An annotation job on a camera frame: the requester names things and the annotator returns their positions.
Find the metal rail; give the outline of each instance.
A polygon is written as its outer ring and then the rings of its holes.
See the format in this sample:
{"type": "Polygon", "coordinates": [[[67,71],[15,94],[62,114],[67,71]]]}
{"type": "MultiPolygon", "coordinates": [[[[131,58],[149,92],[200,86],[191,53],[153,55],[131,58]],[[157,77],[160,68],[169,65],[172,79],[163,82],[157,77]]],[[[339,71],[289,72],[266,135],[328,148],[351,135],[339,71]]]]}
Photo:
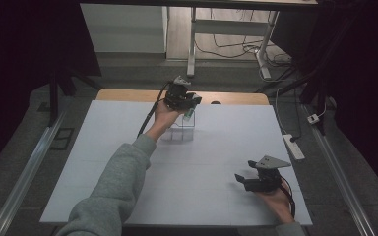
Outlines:
{"type": "Polygon", "coordinates": [[[17,213],[17,210],[24,199],[24,196],[29,190],[35,173],[42,163],[42,160],[44,159],[70,104],[71,99],[66,99],[64,109],[62,109],[62,111],[60,112],[60,115],[55,120],[53,126],[47,127],[45,129],[29,161],[27,162],[26,167],[21,173],[20,178],[17,180],[17,183],[8,196],[8,199],[2,206],[0,210],[0,236],[5,235],[9,226],[11,225],[11,222],[14,219],[15,214],[17,213]]]}
{"type": "MultiPolygon", "coordinates": [[[[306,117],[311,115],[304,105],[302,105],[302,109],[306,117]]],[[[350,209],[351,215],[354,218],[355,225],[360,231],[360,234],[364,236],[376,235],[360,200],[355,195],[351,184],[349,183],[336,155],[333,152],[333,149],[331,148],[330,143],[325,136],[321,135],[316,126],[312,126],[311,128],[315,139],[317,140],[317,143],[324,154],[327,164],[330,167],[331,173],[339,186],[343,199],[350,209]]]]}

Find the wall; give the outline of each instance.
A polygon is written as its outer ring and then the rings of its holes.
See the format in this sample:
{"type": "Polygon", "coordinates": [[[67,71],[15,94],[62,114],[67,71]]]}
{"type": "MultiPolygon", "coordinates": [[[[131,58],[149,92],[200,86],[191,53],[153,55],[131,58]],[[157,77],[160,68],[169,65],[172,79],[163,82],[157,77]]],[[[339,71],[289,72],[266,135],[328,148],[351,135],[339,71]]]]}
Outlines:
{"type": "Polygon", "coordinates": [[[81,4],[81,8],[96,52],[165,52],[165,7],[81,4]]]}

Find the gray sleeve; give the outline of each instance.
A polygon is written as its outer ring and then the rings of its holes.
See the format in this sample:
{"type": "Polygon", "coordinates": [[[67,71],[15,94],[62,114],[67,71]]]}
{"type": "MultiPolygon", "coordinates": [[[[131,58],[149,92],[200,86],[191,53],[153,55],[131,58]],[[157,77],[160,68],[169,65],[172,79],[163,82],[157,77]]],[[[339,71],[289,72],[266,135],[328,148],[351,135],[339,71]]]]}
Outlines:
{"type": "Polygon", "coordinates": [[[305,236],[302,227],[298,222],[281,224],[276,227],[278,236],[305,236]]]}
{"type": "Polygon", "coordinates": [[[57,235],[121,235],[143,188],[156,143],[146,135],[122,145],[107,163],[91,195],[77,203],[57,235]]]}

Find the white board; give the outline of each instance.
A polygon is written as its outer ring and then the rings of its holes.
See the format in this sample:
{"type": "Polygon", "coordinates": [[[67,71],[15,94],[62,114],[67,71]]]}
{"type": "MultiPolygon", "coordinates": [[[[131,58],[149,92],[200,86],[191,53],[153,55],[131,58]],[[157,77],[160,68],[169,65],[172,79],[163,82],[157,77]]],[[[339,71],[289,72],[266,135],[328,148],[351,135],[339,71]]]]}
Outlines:
{"type": "MultiPolygon", "coordinates": [[[[93,101],[41,222],[67,222],[73,206],[91,194],[118,147],[134,142],[151,107],[146,102],[93,101]]],[[[158,140],[143,191],[126,224],[277,223],[266,205],[234,178],[234,173],[257,178],[247,161],[264,155],[290,162],[273,107],[198,105],[195,119],[192,141],[158,140]]],[[[293,190],[296,221],[312,224],[293,168],[280,172],[293,190]]]]}

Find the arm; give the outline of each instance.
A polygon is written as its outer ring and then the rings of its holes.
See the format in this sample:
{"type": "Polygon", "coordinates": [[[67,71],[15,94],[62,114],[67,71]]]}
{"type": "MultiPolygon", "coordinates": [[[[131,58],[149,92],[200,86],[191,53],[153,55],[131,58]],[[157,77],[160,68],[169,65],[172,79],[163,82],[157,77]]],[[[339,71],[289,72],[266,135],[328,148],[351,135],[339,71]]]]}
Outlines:
{"type": "Polygon", "coordinates": [[[156,141],[181,112],[158,105],[153,126],[111,157],[91,195],[75,205],[58,235],[121,235],[143,188],[156,141]]]}
{"type": "MultiPolygon", "coordinates": [[[[283,186],[288,189],[286,183],[283,181],[283,186]]],[[[279,236],[305,236],[302,227],[298,222],[295,222],[290,213],[289,200],[287,196],[280,189],[276,189],[272,193],[255,193],[258,197],[263,199],[271,211],[279,219],[281,225],[276,227],[279,236]]]]}

